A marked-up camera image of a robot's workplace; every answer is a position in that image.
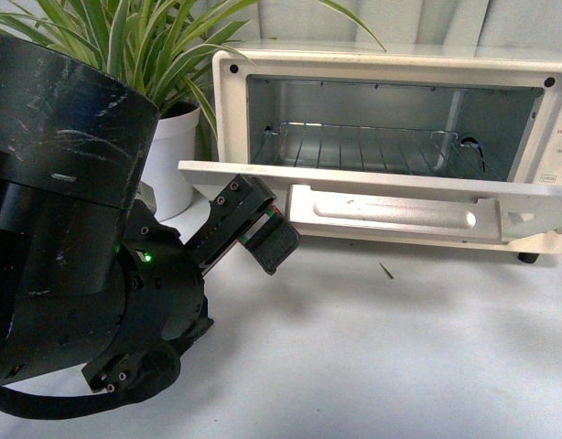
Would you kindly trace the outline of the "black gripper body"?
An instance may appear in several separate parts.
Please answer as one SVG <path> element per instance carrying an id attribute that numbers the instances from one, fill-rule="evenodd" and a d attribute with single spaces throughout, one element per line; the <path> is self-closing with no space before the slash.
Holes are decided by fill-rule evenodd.
<path id="1" fill-rule="evenodd" d="M 266 240 L 276 197 L 257 177 L 238 175 L 210 203 L 206 222 L 187 241 L 135 205 L 118 261 L 125 310 L 111 345 L 82 370 L 92 391 L 118 393 L 169 386 L 182 354 L 211 325 L 204 274 L 240 242 L 268 274 L 276 257 Z"/>

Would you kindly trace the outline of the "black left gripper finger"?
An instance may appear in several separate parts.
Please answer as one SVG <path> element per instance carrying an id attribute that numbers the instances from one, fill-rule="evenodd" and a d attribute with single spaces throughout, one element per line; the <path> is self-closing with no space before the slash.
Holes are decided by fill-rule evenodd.
<path id="1" fill-rule="evenodd" d="M 273 275 L 300 243 L 298 231 L 284 218 L 270 218 L 246 243 L 263 270 Z"/>

